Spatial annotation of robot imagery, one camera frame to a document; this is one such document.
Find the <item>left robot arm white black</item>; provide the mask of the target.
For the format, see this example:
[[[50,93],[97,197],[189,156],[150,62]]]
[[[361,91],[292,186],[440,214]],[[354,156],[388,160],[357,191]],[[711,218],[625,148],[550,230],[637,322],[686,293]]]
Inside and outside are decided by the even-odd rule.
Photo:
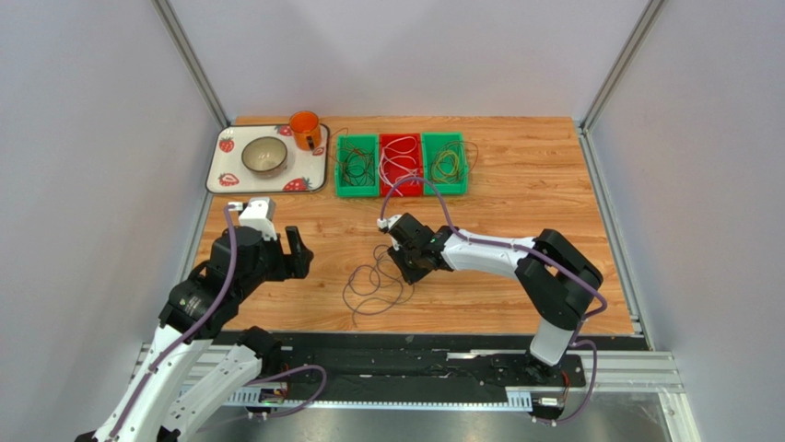
[[[257,326],[240,334],[218,365],[187,391],[182,385],[240,304],[264,282],[303,279],[314,254],[296,227],[265,237],[227,228],[208,260],[175,285],[143,365],[110,417],[79,441],[187,441],[239,388],[256,380],[284,384],[282,343]]]

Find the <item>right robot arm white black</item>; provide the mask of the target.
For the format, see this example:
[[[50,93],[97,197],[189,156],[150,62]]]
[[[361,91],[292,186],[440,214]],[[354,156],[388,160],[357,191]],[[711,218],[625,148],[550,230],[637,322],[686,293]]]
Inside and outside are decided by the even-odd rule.
[[[599,269],[553,229],[536,237],[498,238],[452,226],[433,230],[410,214],[382,218],[377,225],[391,237],[388,253],[410,285],[436,271],[518,281],[540,315],[528,353],[542,366],[561,362],[603,284]]]

